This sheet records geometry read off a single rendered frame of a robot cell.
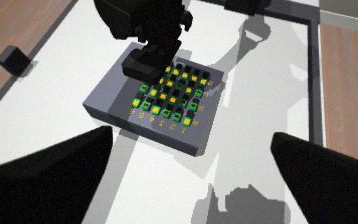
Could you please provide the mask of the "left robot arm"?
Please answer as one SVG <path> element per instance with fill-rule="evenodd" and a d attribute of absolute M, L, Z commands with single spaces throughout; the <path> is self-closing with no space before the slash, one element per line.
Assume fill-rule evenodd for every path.
<path fill-rule="evenodd" d="M 145 21 L 159 11 L 174 11 L 182 5 L 182 0 L 93 1 L 99 16 L 110 28 L 113 38 L 126 40 L 128 37 L 138 37 L 138 42 L 143 44 L 146 43 Z"/>

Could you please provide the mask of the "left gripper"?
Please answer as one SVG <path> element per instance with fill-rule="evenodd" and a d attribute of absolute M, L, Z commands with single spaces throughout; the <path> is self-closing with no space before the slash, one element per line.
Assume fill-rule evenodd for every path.
<path fill-rule="evenodd" d="M 193 16 L 185 10 L 185 5 L 170 12 L 159 11 L 146 20 L 145 36 L 148 43 L 142 49 L 135 48 L 128 54 L 122 62 L 123 74 L 157 85 L 182 44 L 178 40 L 182 33 L 179 24 L 184 25 L 184 30 L 188 32 L 192 21 Z"/>

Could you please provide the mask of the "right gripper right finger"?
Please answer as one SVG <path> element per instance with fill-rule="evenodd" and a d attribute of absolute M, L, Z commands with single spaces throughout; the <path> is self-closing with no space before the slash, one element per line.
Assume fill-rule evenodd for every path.
<path fill-rule="evenodd" d="M 358 159 L 284 132 L 270 150 L 308 224 L 358 224 Z"/>

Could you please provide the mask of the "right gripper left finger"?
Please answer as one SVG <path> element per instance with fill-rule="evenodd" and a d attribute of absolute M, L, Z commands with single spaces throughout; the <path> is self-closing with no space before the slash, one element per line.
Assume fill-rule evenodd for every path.
<path fill-rule="evenodd" d="M 112 147 L 103 125 L 0 164 L 0 224 L 82 224 Z"/>

